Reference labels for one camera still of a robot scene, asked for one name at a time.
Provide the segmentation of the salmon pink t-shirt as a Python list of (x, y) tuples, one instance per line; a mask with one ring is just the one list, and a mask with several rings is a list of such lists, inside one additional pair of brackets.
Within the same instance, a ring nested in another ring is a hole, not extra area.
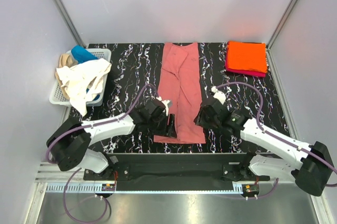
[(156, 143), (204, 144), (203, 128), (194, 123), (202, 103), (199, 49), (197, 43), (166, 43), (162, 56), (159, 96), (172, 101), (169, 113), (174, 114), (175, 138), (155, 136)]

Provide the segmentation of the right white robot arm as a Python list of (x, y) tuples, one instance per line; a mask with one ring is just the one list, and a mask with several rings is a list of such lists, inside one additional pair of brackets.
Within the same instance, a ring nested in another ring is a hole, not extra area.
[(316, 197), (321, 196), (328, 185), (334, 165), (326, 145), (321, 142), (311, 145), (287, 137), (259, 125), (248, 111), (228, 110), (223, 101), (214, 97), (201, 103), (194, 122), (205, 129), (218, 130), (225, 136), (259, 145), (276, 155), (273, 158), (247, 153), (239, 164), (225, 166), (227, 179), (278, 178), (294, 182), (301, 190)]

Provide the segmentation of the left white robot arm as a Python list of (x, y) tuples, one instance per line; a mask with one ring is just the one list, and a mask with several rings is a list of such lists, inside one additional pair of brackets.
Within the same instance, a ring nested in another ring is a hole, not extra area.
[(106, 154), (90, 149), (102, 140), (150, 132), (153, 135), (176, 138), (175, 116), (169, 113), (170, 100), (155, 98), (143, 107), (132, 107), (126, 113), (96, 121), (67, 119), (47, 140), (47, 157), (61, 171), (82, 168), (93, 180), (113, 179), (117, 163)]

